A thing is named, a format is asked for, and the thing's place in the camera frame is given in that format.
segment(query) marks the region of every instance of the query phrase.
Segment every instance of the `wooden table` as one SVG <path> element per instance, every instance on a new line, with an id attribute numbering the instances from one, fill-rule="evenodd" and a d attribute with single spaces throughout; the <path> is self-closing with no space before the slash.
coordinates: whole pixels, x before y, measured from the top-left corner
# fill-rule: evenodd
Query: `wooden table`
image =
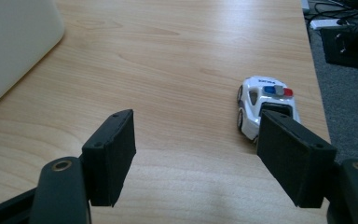
<path id="1" fill-rule="evenodd" d="M 246 77 L 276 77 L 329 141 L 300 2 L 58 0 L 62 41 L 0 100 L 0 203 L 134 110 L 137 154 L 94 223 L 325 223 L 295 208 L 236 127 Z"/>

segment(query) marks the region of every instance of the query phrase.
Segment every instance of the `car windshield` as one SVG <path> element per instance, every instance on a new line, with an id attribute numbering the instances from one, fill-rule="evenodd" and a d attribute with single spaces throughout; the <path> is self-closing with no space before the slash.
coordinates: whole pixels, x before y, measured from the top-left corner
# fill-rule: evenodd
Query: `car windshield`
<path id="1" fill-rule="evenodd" d="M 273 104 L 273 103 L 265 102 L 261 105 L 260 113 L 258 115 L 259 117 L 261 116 L 261 112 L 265 109 L 279 112 L 281 114 L 289 116 L 290 118 L 293 117 L 293 113 L 292 113 L 293 109 L 290 105 L 280 105 L 280 104 Z"/>

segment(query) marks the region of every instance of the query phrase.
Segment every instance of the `gray carpet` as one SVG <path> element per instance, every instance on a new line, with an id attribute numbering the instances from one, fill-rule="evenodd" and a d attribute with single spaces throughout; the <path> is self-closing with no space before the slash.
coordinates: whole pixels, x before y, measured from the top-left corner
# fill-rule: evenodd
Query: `gray carpet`
<path id="1" fill-rule="evenodd" d="M 310 47 L 337 162 L 358 159 L 358 69 L 326 63 L 322 39 L 311 29 Z"/>

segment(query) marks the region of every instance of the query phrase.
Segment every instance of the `black object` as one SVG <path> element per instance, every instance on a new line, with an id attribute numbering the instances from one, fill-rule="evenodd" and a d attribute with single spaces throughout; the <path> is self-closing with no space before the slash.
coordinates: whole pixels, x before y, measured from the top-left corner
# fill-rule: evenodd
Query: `black object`
<path id="1" fill-rule="evenodd" d="M 80 158 L 52 161 L 38 186 L 0 203 L 0 223 L 91 223 L 89 200 L 114 206 L 136 153 L 133 112 L 110 116 Z"/>
<path id="2" fill-rule="evenodd" d="M 283 114 L 263 111 L 257 155 L 296 206 L 320 208 L 327 220 L 358 223 L 358 160 L 334 162 L 337 150 Z"/>
<path id="3" fill-rule="evenodd" d="M 328 63 L 358 68 L 358 26 L 351 32 L 322 29 L 321 37 Z"/>

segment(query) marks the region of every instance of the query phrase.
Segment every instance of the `white toy car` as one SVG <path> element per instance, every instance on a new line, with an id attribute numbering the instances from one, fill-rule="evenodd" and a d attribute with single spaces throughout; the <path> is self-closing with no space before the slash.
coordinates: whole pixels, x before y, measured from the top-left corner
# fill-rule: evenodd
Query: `white toy car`
<path id="1" fill-rule="evenodd" d="M 256 140 L 263 109 L 283 113 L 300 122 L 293 91 L 272 77 L 248 77 L 238 89 L 237 126 L 250 140 Z"/>

